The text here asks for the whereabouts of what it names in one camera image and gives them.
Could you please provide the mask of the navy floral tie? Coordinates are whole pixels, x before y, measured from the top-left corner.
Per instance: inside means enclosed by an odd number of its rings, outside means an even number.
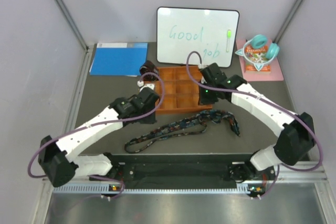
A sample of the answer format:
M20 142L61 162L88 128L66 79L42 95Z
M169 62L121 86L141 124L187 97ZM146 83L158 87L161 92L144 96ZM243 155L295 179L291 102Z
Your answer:
M220 124L226 121L230 130L240 136L240 129L235 116L224 110L203 110L196 115L175 121L154 129L139 137L135 137L124 144L124 150L128 154L136 154L144 151L157 141L163 141L174 137L203 134L207 130L207 123Z

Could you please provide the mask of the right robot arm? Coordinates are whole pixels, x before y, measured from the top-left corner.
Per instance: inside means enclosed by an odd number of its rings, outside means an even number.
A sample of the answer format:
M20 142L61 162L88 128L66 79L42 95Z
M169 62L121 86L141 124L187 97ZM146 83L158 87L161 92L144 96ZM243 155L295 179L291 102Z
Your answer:
M209 66L198 65L203 76L201 84L214 89L219 99L246 110L259 121L263 122L278 138L274 145L254 153L249 164L245 166L245 174L252 180L264 174L265 169L278 164L295 165L314 146L315 142L310 132L314 132L312 117L304 112L301 115L287 111L265 98L251 84L238 75L227 77L219 66L213 63Z

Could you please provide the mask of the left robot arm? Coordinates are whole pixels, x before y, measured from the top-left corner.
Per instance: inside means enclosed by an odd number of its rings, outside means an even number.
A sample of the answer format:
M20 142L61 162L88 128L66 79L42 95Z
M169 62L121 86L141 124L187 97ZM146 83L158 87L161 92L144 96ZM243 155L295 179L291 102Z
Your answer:
M82 156L81 153L106 135L130 123L155 122L153 109L159 99L153 84L145 84L138 94L117 98L97 116L76 128L67 136L53 142L50 136L41 141L48 144L38 155L38 162L54 187L60 187L73 178L103 176L114 180L119 168L112 163L111 154Z

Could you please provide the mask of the orange compartment tray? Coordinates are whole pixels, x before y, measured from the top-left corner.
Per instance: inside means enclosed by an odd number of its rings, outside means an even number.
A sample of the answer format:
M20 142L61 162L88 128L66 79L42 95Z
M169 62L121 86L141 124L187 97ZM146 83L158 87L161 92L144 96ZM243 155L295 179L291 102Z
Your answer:
M189 78L185 66L159 67L158 70L165 95L156 114L192 113L213 107L199 104L199 86Z

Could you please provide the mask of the rolled dark red tie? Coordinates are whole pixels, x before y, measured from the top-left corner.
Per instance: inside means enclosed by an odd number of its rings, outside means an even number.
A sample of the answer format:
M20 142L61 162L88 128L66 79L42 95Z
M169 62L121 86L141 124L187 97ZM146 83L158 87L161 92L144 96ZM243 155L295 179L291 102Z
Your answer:
M150 60L147 60L139 69L140 75L143 76L147 72L155 73L157 76L159 76L159 70L155 66L153 62ZM153 81L158 81L158 78L153 75L147 75L143 77L143 81L148 81L148 82L153 82Z

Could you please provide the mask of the white dry-erase board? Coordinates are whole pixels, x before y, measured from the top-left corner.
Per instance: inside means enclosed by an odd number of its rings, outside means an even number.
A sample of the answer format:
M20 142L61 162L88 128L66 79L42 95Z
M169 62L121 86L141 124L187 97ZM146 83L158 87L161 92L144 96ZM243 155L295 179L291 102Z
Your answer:
M237 10L159 7L157 61L184 65L231 66L240 14ZM227 31L232 31L226 52Z

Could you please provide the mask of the blue folder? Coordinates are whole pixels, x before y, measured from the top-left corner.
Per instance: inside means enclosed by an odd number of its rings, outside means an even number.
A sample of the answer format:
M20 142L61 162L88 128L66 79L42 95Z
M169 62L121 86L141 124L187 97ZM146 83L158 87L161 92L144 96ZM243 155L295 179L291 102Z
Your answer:
M146 42L99 42L89 73L92 76L139 76L147 50Z

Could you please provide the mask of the green marker pen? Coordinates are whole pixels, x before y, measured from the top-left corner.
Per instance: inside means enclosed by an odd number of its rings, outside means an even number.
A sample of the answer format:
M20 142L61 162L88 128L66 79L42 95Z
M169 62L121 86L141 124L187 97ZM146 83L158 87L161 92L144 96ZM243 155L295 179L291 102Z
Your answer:
M230 39L231 39L231 36L232 36L232 31L229 29L227 31L226 52L229 52L229 50L230 50Z

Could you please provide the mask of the orange book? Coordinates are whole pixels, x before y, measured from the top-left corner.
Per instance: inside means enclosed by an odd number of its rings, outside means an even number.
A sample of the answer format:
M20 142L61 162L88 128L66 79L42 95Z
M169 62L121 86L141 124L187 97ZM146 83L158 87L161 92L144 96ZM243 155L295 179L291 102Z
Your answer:
M245 48L245 72L260 72L271 73L271 66L267 62L266 53L268 46L265 45L259 49L253 48L251 45L247 45Z

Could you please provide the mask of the teal cat-ear headphones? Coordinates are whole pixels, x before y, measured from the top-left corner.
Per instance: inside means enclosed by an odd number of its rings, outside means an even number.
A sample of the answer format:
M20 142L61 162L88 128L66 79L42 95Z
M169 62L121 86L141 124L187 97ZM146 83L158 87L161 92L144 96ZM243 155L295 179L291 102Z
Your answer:
M270 64L280 52L280 47L264 35L256 35L235 51L245 63L245 71L270 72Z

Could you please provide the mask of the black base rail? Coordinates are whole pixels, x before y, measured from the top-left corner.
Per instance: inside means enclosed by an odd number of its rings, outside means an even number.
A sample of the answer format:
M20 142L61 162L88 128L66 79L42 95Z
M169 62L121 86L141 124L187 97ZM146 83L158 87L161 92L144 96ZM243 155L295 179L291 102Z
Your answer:
M273 168L256 171L249 154L123 154L110 155L115 167L107 178L127 189L226 189L275 177Z

